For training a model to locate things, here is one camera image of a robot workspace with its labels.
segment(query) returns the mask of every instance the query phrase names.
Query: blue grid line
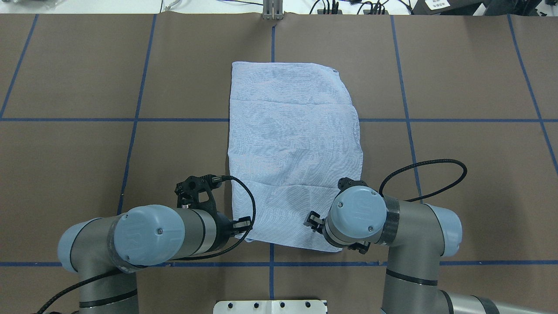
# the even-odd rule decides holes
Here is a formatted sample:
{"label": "blue grid line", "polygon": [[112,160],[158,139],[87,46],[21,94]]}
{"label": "blue grid line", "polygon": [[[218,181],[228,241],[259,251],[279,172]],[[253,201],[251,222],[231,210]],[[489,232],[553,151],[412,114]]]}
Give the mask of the blue grid line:
{"label": "blue grid line", "polygon": [[275,62],[275,25],[271,27],[271,62]]}
{"label": "blue grid line", "polygon": [[128,155],[126,156],[126,166],[124,167],[124,178],[122,179],[122,187],[120,189],[120,198],[118,200],[118,209],[116,215],[122,213],[122,204],[124,203],[124,190],[126,189],[126,184],[128,183],[128,171],[130,169],[130,158],[132,157],[132,149],[134,146],[134,141],[136,139],[136,130],[138,125],[138,119],[140,117],[141,100],[143,98],[143,87],[145,86],[145,77],[147,76],[147,67],[149,65],[149,57],[151,54],[151,45],[153,44],[153,33],[155,32],[155,22],[157,21],[157,15],[153,15],[153,22],[151,22],[151,32],[149,35],[149,44],[147,45],[147,53],[145,56],[145,64],[143,65],[143,74],[141,78],[141,85],[139,86],[138,103],[136,105],[136,116],[134,117],[134,125],[132,127],[132,135],[130,137],[130,146],[128,147]]}
{"label": "blue grid line", "polygon": [[229,118],[139,118],[139,122],[229,122]]}
{"label": "blue grid line", "polygon": [[158,267],[269,267],[266,261],[222,261],[222,262],[170,262],[157,265]]}
{"label": "blue grid line", "polygon": [[133,122],[134,118],[2,118],[7,122]]}
{"label": "blue grid line", "polygon": [[[5,122],[229,122],[229,118],[0,118]],[[558,119],[360,118],[359,122],[555,123]]]}
{"label": "blue grid line", "polygon": [[[415,143],[413,142],[413,135],[411,131],[411,121],[409,119],[409,109],[407,107],[407,94],[405,93],[405,84],[403,83],[403,71],[401,70],[401,59],[399,57],[399,47],[397,45],[397,32],[395,30],[395,19],[393,15],[389,16],[391,19],[391,32],[393,33],[393,45],[395,46],[395,58],[397,60],[397,71],[399,72],[399,83],[401,86],[401,96],[403,97],[403,109],[405,110],[405,119],[407,123],[407,134],[409,136],[409,144],[411,145],[411,158],[414,164],[417,162],[417,157],[415,154]],[[415,183],[417,185],[418,196],[422,196],[422,191],[420,188],[419,170],[415,167],[413,169],[415,172]]]}
{"label": "blue grid line", "polygon": [[[275,62],[275,25],[271,27],[271,62]],[[270,300],[275,299],[275,244],[270,243]]]}
{"label": "blue grid line", "polygon": [[16,70],[13,72],[12,81],[9,83],[8,91],[6,92],[6,97],[4,98],[2,109],[0,110],[0,118],[4,116],[4,111],[8,106],[9,95],[12,93],[12,88],[16,82],[17,73],[20,72],[20,67],[21,67],[21,63],[23,62],[23,57],[25,56],[25,52],[27,51],[27,47],[29,46],[29,42],[31,41],[31,36],[33,36],[33,31],[35,30],[35,25],[37,25],[38,19],[39,19],[39,15],[35,14],[35,18],[33,19],[33,24],[31,24],[31,29],[29,30],[29,34],[27,35],[27,40],[25,41],[25,45],[23,46],[23,50],[21,51],[20,59],[17,62]]}
{"label": "blue grid line", "polygon": [[270,300],[275,300],[275,244],[270,243]]}
{"label": "blue grid line", "polygon": [[535,93],[533,92],[533,88],[531,87],[531,81],[529,80],[529,76],[527,75],[527,69],[525,69],[525,65],[523,64],[523,58],[521,57],[521,52],[519,51],[519,46],[517,45],[516,32],[513,30],[512,16],[509,14],[508,23],[509,30],[512,33],[513,46],[516,48],[517,59],[519,60],[519,65],[521,66],[521,70],[523,71],[523,76],[525,77],[525,82],[527,83],[527,88],[529,89],[531,100],[533,100],[533,106],[535,107],[535,111],[537,112],[537,117],[541,124],[542,134],[545,137],[546,146],[548,146],[549,148],[550,158],[552,158],[552,163],[554,164],[554,170],[556,171],[556,174],[558,174],[558,163],[556,162],[556,155],[554,155],[554,150],[552,149],[552,145],[550,144],[549,135],[546,132],[545,123],[542,120],[541,111],[539,110],[537,99],[535,98]]}
{"label": "blue grid line", "polygon": [[[274,267],[385,267],[387,262],[377,261],[282,261],[274,262]],[[271,262],[225,261],[225,262],[169,262],[151,267],[269,267]],[[558,260],[448,260],[440,266],[491,266],[491,265],[558,265]],[[0,267],[62,267],[54,261],[2,261]]]}

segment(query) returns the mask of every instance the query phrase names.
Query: black cable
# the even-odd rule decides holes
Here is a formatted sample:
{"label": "black cable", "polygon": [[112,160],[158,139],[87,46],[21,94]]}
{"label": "black cable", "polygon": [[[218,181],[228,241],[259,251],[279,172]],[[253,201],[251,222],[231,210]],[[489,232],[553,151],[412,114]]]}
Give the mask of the black cable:
{"label": "black cable", "polygon": [[409,14],[413,15],[413,7],[411,7],[410,3],[411,0],[409,0],[409,4],[407,4],[405,1],[403,0],[398,0],[399,2],[403,3],[403,5],[405,5],[405,7],[407,8],[407,10],[409,11]]}
{"label": "black cable", "polygon": [[375,4],[374,4],[374,8],[372,9],[372,11],[368,12],[368,14],[376,14],[376,12],[378,12],[380,8],[380,1],[378,0]]}
{"label": "black cable", "polygon": [[111,270],[111,271],[109,271],[109,272],[107,272],[107,273],[104,273],[104,274],[101,274],[101,275],[97,275],[97,276],[91,277],[91,278],[86,279],[86,280],[84,280],[84,281],[80,281],[80,282],[78,282],[78,283],[75,284],[75,285],[69,286],[69,287],[67,287],[66,289],[64,289],[64,290],[60,291],[59,293],[55,294],[52,298],[50,298],[50,300],[48,300],[48,301],[45,303],[45,305],[43,305],[43,306],[37,311],[36,314],[43,314],[43,313],[46,311],[46,309],[47,309],[49,306],[51,306],[56,300],[58,300],[61,296],[67,294],[68,292],[70,292],[70,291],[72,291],[72,290],[76,290],[77,288],[79,288],[79,287],[81,287],[81,286],[84,286],[84,285],[86,285],[86,284],[88,284],[88,283],[92,283],[92,282],[94,282],[94,281],[96,281],[96,280],[103,279],[103,278],[110,277],[110,276],[114,276],[114,275],[118,275],[118,274],[122,274],[122,272],[121,272],[119,269],[115,269],[115,270]]}
{"label": "black cable", "polygon": [[463,169],[463,173],[461,174],[461,177],[459,177],[459,179],[457,179],[456,181],[454,181],[453,183],[447,185],[444,188],[439,189],[436,192],[424,195],[424,196],[420,196],[420,197],[415,197],[415,198],[411,198],[411,199],[407,199],[405,200],[406,202],[414,202],[414,201],[420,201],[421,199],[425,199],[425,198],[429,198],[432,197],[434,195],[438,195],[440,193],[442,193],[443,191],[447,191],[449,189],[451,189],[452,187],[458,185],[461,181],[463,181],[463,179],[465,179],[465,176],[467,175],[467,167],[465,166],[464,163],[460,162],[459,160],[455,160],[455,159],[434,159],[434,160],[427,160],[427,161],[421,161],[419,163],[416,164],[412,164],[412,165],[408,165],[407,167],[403,167],[399,170],[396,170],[394,172],[392,172],[390,175],[388,175],[384,181],[382,182],[382,184],[380,184],[380,189],[378,190],[378,193],[383,196],[383,189],[386,186],[386,183],[393,177],[395,177],[396,175],[398,175],[399,173],[405,172],[407,170],[413,169],[413,168],[417,168],[420,166],[424,166],[424,165],[431,165],[431,164],[456,164],[459,165],[462,169]]}
{"label": "black cable", "polygon": [[360,10],[362,9],[362,7],[364,7],[365,4],[370,4],[370,11],[372,11],[372,6],[374,6],[374,3],[372,3],[371,1],[365,1],[360,5],[360,8],[358,8],[357,15],[360,13]]}
{"label": "black cable", "polygon": [[312,6],[312,9],[310,9],[310,13],[308,13],[308,14],[312,14],[312,11],[314,10],[314,8],[316,7],[316,4],[318,4],[318,2],[320,2],[320,0],[316,0],[316,2],[314,2],[314,5]]}
{"label": "black cable", "polygon": [[246,231],[244,233],[244,235],[235,244],[231,245],[230,247],[228,247],[225,250],[222,250],[222,251],[217,252],[217,253],[209,254],[209,255],[192,256],[192,257],[178,258],[178,259],[174,259],[174,260],[200,260],[200,259],[214,258],[214,257],[217,257],[219,255],[223,255],[227,252],[230,252],[234,248],[236,248],[242,241],[244,241],[244,239],[246,239],[250,230],[252,228],[254,228],[254,223],[256,221],[256,201],[254,200],[254,196],[252,195],[252,192],[250,192],[248,187],[244,183],[242,183],[242,181],[233,177],[232,175],[224,175],[223,176],[223,181],[227,181],[227,180],[236,181],[238,184],[240,184],[240,186],[242,186],[244,188],[244,190],[246,190],[246,192],[250,196],[250,200],[252,201],[252,222],[250,224],[250,229],[248,231]]}
{"label": "black cable", "polygon": [[217,0],[217,1],[240,2],[240,3],[245,3],[245,4],[257,4],[259,6],[263,6],[263,4],[261,4],[261,3],[250,2],[250,1],[241,1],[241,0]]}

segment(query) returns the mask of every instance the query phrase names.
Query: white floor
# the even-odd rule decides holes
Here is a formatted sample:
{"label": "white floor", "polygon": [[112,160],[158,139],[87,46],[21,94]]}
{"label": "white floor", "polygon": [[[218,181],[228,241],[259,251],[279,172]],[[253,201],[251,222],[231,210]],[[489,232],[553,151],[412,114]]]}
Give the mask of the white floor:
{"label": "white floor", "polygon": [[[11,0],[0,2],[0,13],[159,13],[161,0]],[[163,10],[174,0],[163,0]],[[261,3],[262,0],[246,0]],[[315,0],[283,0],[283,10],[298,14],[308,14]],[[411,0],[414,6],[417,0]],[[539,12],[549,16],[556,16],[558,9],[544,4],[544,0],[537,7]],[[356,14],[359,4],[351,5],[341,1],[339,9],[343,14]],[[391,15],[407,15],[407,8],[398,0],[389,0],[385,4],[386,10]],[[318,3],[314,9],[322,9]],[[262,6],[218,0],[181,0],[170,8],[170,11],[180,13],[246,13],[262,12]]]}

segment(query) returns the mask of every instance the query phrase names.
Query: white mounting plate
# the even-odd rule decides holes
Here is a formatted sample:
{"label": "white mounting plate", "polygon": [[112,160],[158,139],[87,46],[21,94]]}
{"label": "white mounting plate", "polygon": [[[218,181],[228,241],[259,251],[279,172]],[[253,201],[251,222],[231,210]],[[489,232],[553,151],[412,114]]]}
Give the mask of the white mounting plate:
{"label": "white mounting plate", "polygon": [[213,307],[213,314],[328,314],[327,304],[326,300],[219,301]]}

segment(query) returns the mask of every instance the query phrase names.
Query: light blue towel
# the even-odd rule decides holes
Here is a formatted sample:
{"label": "light blue towel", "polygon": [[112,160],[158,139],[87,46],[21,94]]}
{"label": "light blue towel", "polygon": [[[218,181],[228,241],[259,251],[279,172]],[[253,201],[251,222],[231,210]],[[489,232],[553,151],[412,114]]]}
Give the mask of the light blue towel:
{"label": "light blue towel", "polygon": [[[256,199],[248,240],[335,252],[303,225],[325,215],[340,178],[360,179],[357,111],[339,73],[312,63],[233,63],[230,91],[230,174]],[[233,182],[233,216],[252,214]]]}

